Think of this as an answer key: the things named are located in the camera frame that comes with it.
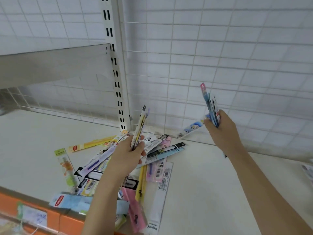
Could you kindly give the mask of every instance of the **cartoon illustration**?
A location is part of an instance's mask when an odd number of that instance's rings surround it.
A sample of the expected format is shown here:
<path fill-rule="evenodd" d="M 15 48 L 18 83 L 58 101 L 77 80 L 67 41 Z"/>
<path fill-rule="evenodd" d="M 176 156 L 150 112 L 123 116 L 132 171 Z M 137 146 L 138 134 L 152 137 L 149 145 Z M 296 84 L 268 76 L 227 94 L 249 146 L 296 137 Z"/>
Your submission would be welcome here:
<path fill-rule="evenodd" d="M 61 162 L 60 165 L 65 168 L 65 173 L 64 173 L 65 176 L 66 176 L 67 172 L 74 170 L 72 164 L 69 161 Z"/>

